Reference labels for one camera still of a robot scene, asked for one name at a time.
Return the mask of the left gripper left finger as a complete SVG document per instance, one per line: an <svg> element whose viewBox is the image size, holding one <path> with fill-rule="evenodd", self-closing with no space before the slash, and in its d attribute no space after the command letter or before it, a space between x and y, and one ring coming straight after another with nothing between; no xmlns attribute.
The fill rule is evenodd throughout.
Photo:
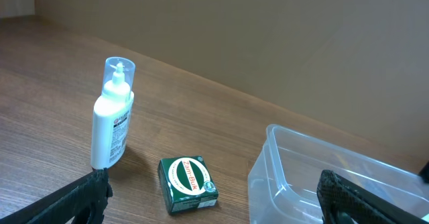
<svg viewBox="0 0 429 224"><path fill-rule="evenodd" d="M1 219L1 224L101 224L113 196L106 168L94 170L48 196Z"/></svg>

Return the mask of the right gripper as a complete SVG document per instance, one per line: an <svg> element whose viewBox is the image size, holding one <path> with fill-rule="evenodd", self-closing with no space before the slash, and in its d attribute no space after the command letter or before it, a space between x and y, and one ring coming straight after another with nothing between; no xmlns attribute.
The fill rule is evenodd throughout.
<svg viewBox="0 0 429 224"><path fill-rule="evenodd" d="M427 162L425 166L421 169L421 171L419 171L418 176L422 179L424 183L429 183L429 162Z"/></svg>

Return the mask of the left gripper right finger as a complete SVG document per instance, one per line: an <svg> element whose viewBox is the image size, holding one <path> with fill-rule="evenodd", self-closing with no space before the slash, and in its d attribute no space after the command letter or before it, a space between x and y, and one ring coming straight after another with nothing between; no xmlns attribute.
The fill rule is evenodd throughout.
<svg viewBox="0 0 429 224"><path fill-rule="evenodd" d="M321 172L316 194L324 224L426 222L426 220L383 200L332 170Z"/></svg>

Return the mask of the green Zam-Buk box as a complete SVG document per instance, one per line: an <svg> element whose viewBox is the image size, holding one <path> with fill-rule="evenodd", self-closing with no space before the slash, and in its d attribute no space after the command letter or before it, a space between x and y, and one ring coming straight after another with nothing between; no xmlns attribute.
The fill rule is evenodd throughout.
<svg viewBox="0 0 429 224"><path fill-rule="evenodd" d="M219 191L202 156L164 158L158 177L169 214L216 205Z"/></svg>

